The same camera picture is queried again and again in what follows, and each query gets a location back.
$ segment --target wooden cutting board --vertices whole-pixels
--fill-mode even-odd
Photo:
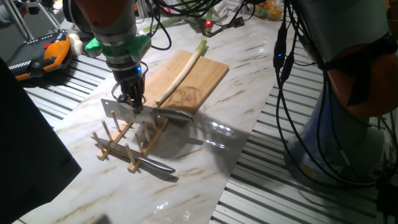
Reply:
[[[144,96],[146,106],[156,107],[158,99],[175,80],[192,53],[179,50],[146,81]],[[177,89],[162,104],[162,108],[174,108],[195,114],[210,93],[228,72],[226,64],[200,57]]]

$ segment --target knife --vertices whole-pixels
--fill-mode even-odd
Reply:
[[[122,156],[129,157],[129,155],[127,154],[127,151],[126,151],[126,147],[121,146],[119,144],[116,144],[115,142],[111,142],[111,141],[105,140],[105,139],[101,139],[101,138],[98,138],[98,139],[101,142],[101,144],[104,146],[105,149],[111,150],[113,152],[117,152],[118,154],[120,154]],[[165,165],[165,164],[163,164],[161,162],[157,162],[157,161],[154,161],[152,159],[148,159],[148,157],[146,157],[142,153],[139,153],[139,152],[134,151],[132,149],[130,149],[130,151],[131,151],[131,153],[132,153],[132,155],[134,156],[135,159],[138,159],[139,161],[147,164],[148,166],[150,166],[150,167],[152,167],[154,169],[157,169],[157,170],[160,170],[162,172],[169,173],[169,174],[173,174],[175,172],[175,169],[173,169],[173,168],[171,168],[171,167],[169,167],[169,166],[167,166],[167,165]]]
[[[153,108],[150,106],[144,106],[140,113],[135,113],[134,110],[126,106],[123,106],[122,104],[116,101],[105,100],[105,99],[101,99],[101,101],[107,117],[112,118],[111,111],[114,111],[116,117],[125,122],[133,122],[141,124],[143,121],[145,121],[146,123],[151,124],[152,122],[150,118],[151,113],[155,116],[155,119],[158,119],[158,115],[160,115],[160,116],[165,116],[166,118],[173,118],[182,121],[193,122],[193,115],[182,110],[169,109],[169,108]]]

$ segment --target orange device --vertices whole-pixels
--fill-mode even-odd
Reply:
[[[66,67],[71,59],[68,34],[57,32],[22,44],[7,66],[20,81]]]

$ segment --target knife handle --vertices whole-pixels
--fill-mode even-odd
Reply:
[[[173,174],[175,172],[175,169],[161,163],[161,162],[157,162],[154,161],[152,159],[148,159],[147,157],[138,157],[138,160],[147,164],[148,166],[155,168],[157,170],[169,173],[169,174]]]

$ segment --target white marble surface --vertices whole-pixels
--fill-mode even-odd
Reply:
[[[176,169],[174,176],[149,167],[136,174],[128,161],[96,158],[91,132],[106,139],[101,98],[110,98],[108,78],[66,117],[57,134],[82,168],[77,178],[52,202],[24,215],[26,223],[208,223],[231,171],[275,83],[272,53],[279,22],[252,18],[208,41],[205,57],[229,65],[230,71],[205,101],[195,122],[170,124],[150,158]],[[143,61],[153,74],[177,50],[193,52],[201,35],[188,24],[168,28],[170,50],[150,49]],[[159,32],[152,43],[167,45]],[[111,119],[106,119],[111,132]],[[133,131],[119,143],[134,147]]]

